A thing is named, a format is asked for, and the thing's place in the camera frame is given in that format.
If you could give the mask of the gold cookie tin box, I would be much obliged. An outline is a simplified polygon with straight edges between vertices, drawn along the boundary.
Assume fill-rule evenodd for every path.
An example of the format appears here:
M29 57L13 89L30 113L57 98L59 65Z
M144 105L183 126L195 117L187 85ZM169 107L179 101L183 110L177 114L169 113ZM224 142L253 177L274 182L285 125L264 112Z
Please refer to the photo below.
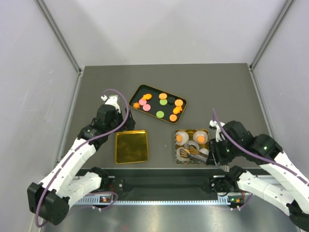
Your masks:
M175 131L177 164L200 164L209 157L209 133L206 129Z

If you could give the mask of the green round cookie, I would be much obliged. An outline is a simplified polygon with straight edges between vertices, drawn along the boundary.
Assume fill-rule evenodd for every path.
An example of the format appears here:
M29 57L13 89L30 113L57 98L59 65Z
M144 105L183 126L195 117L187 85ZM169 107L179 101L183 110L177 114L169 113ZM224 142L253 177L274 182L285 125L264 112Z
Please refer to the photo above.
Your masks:
M164 112L163 111L157 111L156 112L156 116L158 117L158 118L163 118L164 117Z

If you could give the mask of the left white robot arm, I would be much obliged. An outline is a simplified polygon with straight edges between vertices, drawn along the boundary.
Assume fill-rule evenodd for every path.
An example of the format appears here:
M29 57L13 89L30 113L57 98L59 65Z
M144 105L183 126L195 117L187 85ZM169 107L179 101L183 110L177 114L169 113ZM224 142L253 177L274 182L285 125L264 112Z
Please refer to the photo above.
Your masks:
M103 105L97 110L91 123L83 127L72 147L56 167L39 183L31 183L27 189L29 210L35 215L38 228L46 223L60 224L70 209L83 197L93 191L106 191L109 179L93 168L79 180L74 177L100 147L107 142L110 134L133 130L135 122L131 111L125 108L123 115L119 99L123 94L114 90L114 94L101 95Z

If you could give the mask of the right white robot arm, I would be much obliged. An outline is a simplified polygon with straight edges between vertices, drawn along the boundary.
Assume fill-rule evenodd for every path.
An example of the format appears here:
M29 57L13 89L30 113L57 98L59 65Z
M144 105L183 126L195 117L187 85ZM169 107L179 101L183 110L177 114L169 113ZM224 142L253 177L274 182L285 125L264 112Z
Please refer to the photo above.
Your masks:
M253 136L242 123L211 120L215 138L209 141L208 165L228 165L244 157L268 172L280 187L259 179L249 170L234 166L224 176L230 191L245 191L281 210L297 227L309 230L309 180L293 165L283 148L269 135Z

